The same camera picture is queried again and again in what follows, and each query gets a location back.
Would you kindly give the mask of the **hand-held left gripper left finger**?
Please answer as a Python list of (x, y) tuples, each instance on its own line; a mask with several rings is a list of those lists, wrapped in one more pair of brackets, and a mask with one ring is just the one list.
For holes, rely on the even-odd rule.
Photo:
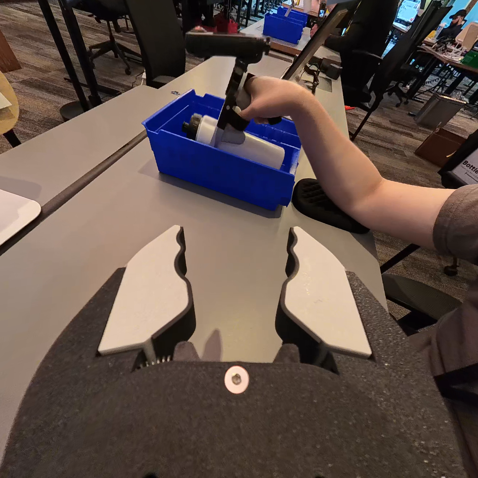
[(183, 227), (173, 225), (128, 261), (99, 342), (100, 355), (142, 350), (157, 357), (154, 340), (194, 314), (185, 249)]

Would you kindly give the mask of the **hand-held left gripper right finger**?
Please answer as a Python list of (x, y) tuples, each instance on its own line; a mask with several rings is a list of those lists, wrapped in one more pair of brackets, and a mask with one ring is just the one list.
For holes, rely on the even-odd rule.
[[(286, 280), (276, 314), (283, 339), (313, 339), (327, 351), (370, 359), (372, 349), (355, 301), (347, 271), (324, 245), (302, 228), (290, 228)], [(285, 320), (290, 332), (279, 332)]]

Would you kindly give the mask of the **white bottle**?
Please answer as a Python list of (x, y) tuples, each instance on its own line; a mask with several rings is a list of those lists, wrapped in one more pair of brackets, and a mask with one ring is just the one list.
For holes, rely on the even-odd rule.
[[(236, 155), (238, 157), (254, 161), (273, 169), (279, 170), (285, 158), (283, 147), (277, 146), (254, 135), (246, 134), (246, 140), (242, 145), (221, 145), (223, 130), (218, 128), (218, 120), (207, 115), (202, 115), (200, 129), (196, 142), (214, 147), (220, 151)], [(227, 125), (225, 129), (235, 129)]]

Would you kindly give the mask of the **blue plastic bin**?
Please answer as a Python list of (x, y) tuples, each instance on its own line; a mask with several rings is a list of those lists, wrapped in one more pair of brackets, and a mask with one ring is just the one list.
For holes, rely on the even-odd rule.
[(194, 114), (217, 121), (224, 99), (190, 89), (142, 122), (158, 171), (228, 195), (254, 206), (274, 211), (288, 206), (295, 185), (301, 141), (294, 123), (282, 120), (277, 125), (249, 123), (246, 137), (260, 140), (265, 146), (284, 150), (283, 162), (274, 167), (226, 152), (190, 139), (184, 124)]
[(306, 27), (308, 14), (284, 7), (278, 7), (276, 12), (264, 16), (262, 34), (266, 37), (297, 45)]

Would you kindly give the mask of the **black bottle lid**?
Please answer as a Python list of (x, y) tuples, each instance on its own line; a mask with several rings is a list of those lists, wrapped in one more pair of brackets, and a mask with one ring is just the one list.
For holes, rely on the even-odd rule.
[(202, 119), (202, 115), (195, 113), (191, 116), (189, 122), (183, 122), (182, 131), (188, 139), (196, 140)]

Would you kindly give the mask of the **person's right forearm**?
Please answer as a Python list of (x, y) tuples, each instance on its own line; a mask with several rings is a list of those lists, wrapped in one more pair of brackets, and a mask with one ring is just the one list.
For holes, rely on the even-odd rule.
[(297, 87), (293, 106), (290, 116), (327, 196), (370, 230), (434, 249), (433, 228), (452, 190), (383, 178), (311, 93)]

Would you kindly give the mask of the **person's right hand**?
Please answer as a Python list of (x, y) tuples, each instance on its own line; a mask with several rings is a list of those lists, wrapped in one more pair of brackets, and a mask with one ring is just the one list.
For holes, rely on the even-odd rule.
[(316, 97), (295, 82), (268, 76), (253, 76), (244, 84), (250, 96), (248, 107), (241, 108), (242, 119), (258, 123), (290, 117), (316, 104)]

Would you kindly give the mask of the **black desk panel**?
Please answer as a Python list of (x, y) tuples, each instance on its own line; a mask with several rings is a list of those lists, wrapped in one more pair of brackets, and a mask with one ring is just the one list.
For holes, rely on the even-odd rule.
[(159, 89), (185, 73), (186, 52), (171, 0), (126, 0), (145, 68), (146, 85)]

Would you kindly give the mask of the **dark tilted stand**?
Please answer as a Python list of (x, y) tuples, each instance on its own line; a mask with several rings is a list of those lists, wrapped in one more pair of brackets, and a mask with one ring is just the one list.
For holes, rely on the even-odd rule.
[(354, 3), (354, 1), (338, 3), (334, 9), (332, 9), (331, 13), (327, 16), (321, 26), (318, 27), (317, 31), (301, 53), (295, 58), (290, 68), (288, 68), (281, 76), (281, 79), (292, 80), (297, 74), (302, 72), (318, 49), (323, 46), (325, 40), (329, 37), (332, 31), (347, 15), (349, 9)]

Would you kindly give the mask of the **black wrist rest pad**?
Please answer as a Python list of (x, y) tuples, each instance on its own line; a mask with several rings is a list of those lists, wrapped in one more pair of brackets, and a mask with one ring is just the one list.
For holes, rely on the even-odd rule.
[(305, 178), (296, 183), (292, 205), (304, 216), (337, 229), (360, 235), (370, 231), (337, 207), (316, 179)]

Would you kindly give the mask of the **black office chair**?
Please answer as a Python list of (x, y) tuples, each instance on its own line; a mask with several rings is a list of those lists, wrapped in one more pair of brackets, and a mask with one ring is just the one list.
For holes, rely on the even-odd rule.
[(368, 103), (366, 85), (375, 74), (395, 19), (398, 0), (360, 1), (343, 36), (341, 83), (346, 107)]
[(121, 28), (118, 25), (119, 19), (123, 19), (127, 16), (127, 8), (125, 1), (122, 0), (80, 0), (71, 1), (71, 7), (73, 9), (92, 15), (97, 22), (105, 21), (109, 33), (109, 40), (91, 45), (89, 47), (88, 56), (91, 66), (94, 68), (94, 60), (104, 56), (106, 53), (112, 52), (115, 58), (119, 58), (125, 65), (125, 74), (131, 75), (131, 67), (126, 59), (124, 53), (131, 53), (128, 48), (119, 44), (112, 29), (116, 33), (121, 33)]

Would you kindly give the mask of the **white sign stand base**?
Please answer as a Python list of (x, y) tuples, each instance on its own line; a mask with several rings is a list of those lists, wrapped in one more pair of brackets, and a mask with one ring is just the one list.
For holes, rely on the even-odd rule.
[(0, 191), (0, 245), (23, 230), (35, 220), (42, 208), (34, 200), (17, 194)]

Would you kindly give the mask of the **brown cardboard box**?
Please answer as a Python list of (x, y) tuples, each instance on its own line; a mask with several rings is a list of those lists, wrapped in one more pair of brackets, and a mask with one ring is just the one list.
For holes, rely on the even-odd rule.
[(458, 134), (437, 128), (416, 149), (415, 155), (441, 168), (465, 141)]

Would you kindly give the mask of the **black sign holder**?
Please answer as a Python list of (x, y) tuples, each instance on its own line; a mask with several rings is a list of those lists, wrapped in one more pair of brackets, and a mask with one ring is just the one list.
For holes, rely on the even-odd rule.
[(438, 172), (444, 188), (457, 189), (478, 183), (478, 131), (475, 130), (465, 142), (450, 155)]

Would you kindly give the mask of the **grey trash can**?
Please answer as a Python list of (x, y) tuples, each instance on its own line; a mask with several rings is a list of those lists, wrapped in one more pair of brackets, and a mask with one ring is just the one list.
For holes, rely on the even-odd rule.
[(433, 93), (415, 114), (415, 123), (427, 129), (443, 128), (467, 104), (463, 98)]

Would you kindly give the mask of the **black table frame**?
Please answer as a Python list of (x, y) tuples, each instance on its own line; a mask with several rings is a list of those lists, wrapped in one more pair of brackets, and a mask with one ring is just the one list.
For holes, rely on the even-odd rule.
[(70, 83), (74, 87), (77, 96), (77, 101), (69, 102), (60, 108), (60, 114), (63, 120), (68, 121), (92, 109), (93, 105), (87, 99), (80, 84), (80, 80), (76, 74), (75, 67), (69, 56), (68, 49), (63, 41), (63, 36), (59, 30), (57, 21), (55, 20), (49, 2), (46, 0), (38, 0), (37, 2), (45, 19), (45, 22), (48, 26), (48, 29), (51, 33), (51, 36), (54, 40), (54, 43), (57, 47), (57, 51), (62, 59), (63, 65), (68, 73)]

